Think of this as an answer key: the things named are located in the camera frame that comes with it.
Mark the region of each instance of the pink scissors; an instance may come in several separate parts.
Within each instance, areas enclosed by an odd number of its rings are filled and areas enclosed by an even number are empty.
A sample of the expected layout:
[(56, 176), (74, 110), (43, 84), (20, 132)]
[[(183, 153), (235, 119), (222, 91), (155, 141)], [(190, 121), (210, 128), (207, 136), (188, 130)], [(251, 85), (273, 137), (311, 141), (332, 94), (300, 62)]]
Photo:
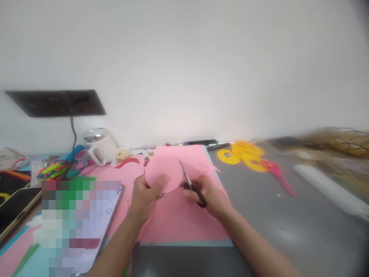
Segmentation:
[(268, 171), (270, 171), (271, 173), (273, 173), (273, 175), (278, 179), (278, 181), (281, 183), (282, 187), (284, 187), (284, 189), (292, 196), (297, 196), (296, 193), (293, 191), (293, 189), (291, 188), (291, 186), (289, 185), (289, 183), (286, 181), (286, 179), (283, 177), (282, 172), (281, 172), (281, 168), (279, 167), (278, 164), (270, 162), (268, 160), (261, 160), (260, 164), (267, 169)]

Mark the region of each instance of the black scissors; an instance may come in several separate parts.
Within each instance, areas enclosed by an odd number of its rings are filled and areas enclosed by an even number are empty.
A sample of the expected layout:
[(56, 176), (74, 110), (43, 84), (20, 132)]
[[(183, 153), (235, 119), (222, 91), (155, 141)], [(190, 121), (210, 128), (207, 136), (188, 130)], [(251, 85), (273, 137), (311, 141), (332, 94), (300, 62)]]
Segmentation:
[(203, 204), (201, 204), (199, 202), (197, 202), (197, 204), (201, 208), (206, 208), (206, 206), (208, 205), (208, 203), (206, 202), (204, 195), (202, 194), (202, 192), (198, 189), (198, 187), (196, 185), (194, 185), (194, 184), (191, 183), (191, 180), (189, 179), (189, 176), (187, 174), (187, 171), (185, 170), (185, 167), (183, 166), (183, 163), (181, 161), (180, 161), (180, 163), (181, 163), (181, 166), (183, 168), (183, 173), (184, 173), (184, 175), (186, 177), (186, 180), (187, 180), (187, 182), (183, 185), (183, 188), (184, 189), (190, 189), (190, 190), (196, 192), (197, 195), (200, 197), (201, 201), (203, 202)]

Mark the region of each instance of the scissors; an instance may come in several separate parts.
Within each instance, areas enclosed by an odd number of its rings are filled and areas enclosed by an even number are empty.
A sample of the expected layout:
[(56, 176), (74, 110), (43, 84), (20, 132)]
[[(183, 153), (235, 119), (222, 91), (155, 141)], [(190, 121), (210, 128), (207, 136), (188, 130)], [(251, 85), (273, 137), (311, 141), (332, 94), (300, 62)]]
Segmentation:
[(199, 202), (197, 202), (197, 204), (198, 204), (201, 208), (206, 208), (206, 206), (208, 205), (208, 203), (206, 202), (204, 195), (202, 194), (202, 192), (199, 190), (199, 188), (198, 188), (196, 185), (194, 185), (194, 184), (192, 184), (192, 183), (191, 183), (191, 180), (189, 179), (189, 176), (188, 176), (188, 174), (187, 174), (187, 171), (185, 170), (185, 167), (183, 166), (183, 163), (182, 163), (181, 161), (180, 161), (180, 163), (181, 163), (181, 166), (182, 166), (182, 168), (183, 168), (183, 173), (184, 173), (184, 176), (186, 177), (186, 181), (187, 181), (187, 182), (183, 185), (183, 188), (184, 188), (184, 189), (190, 189), (190, 190), (192, 190), (192, 191), (196, 192), (196, 193), (197, 193), (197, 195), (200, 197), (201, 201), (203, 202), (203, 204), (201, 204), (201, 203), (199, 203)]
[(284, 187), (284, 189), (292, 196), (297, 196), (296, 193), (293, 191), (293, 189), (291, 188), (291, 186), (289, 185), (289, 183), (286, 181), (286, 179), (283, 177), (282, 172), (281, 172), (281, 168), (279, 167), (278, 164), (270, 162), (268, 160), (261, 160), (260, 164), (267, 169), (268, 171), (270, 171), (271, 173), (273, 173), (273, 175), (278, 179), (278, 181), (281, 183), (282, 187)]

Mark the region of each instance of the black marker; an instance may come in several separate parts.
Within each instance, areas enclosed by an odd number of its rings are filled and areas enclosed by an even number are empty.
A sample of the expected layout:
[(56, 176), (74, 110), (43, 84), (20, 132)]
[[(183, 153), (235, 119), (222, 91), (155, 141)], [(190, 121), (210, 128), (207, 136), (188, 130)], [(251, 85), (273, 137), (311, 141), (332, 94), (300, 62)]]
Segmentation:
[(207, 147), (207, 151), (212, 151), (214, 149), (218, 149), (218, 148), (223, 148), (223, 147), (226, 147), (226, 146), (230, 146), (231, 144), (228, 142), (226, 144), (219, 144), (219, 145), (215, 145), (215, 146), (210, 146), (210, 147)]
[(213, 143), (217, 143), (218, 141), (215, 139), (211, 139), (211, 140), (195, 140), (192, 142), (187, 142), (187, 145), (194, 145), (194, 144), (203, 144), (203, 145), (208, 145), (208, 144), (213, 144)]

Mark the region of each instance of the gray table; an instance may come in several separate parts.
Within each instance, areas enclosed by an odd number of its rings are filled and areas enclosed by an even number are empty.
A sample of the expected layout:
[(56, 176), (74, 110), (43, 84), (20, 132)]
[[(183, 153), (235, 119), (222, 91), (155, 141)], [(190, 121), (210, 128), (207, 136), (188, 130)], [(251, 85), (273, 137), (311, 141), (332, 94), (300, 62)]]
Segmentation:
[[(292, 155), (259, 145), (264, 158), (280, 165), (298, 197), (290, 197), (269, 173), (243, 163), (228, 165), (209, 153), (234, 207), (303, 276), (361, 276), (369, 227), (349, 216), (300, 177)], [(170, 263), (160, 263), (170, 259)], [(252, 276), (234, 247), (136, 246), (132, 276)]]

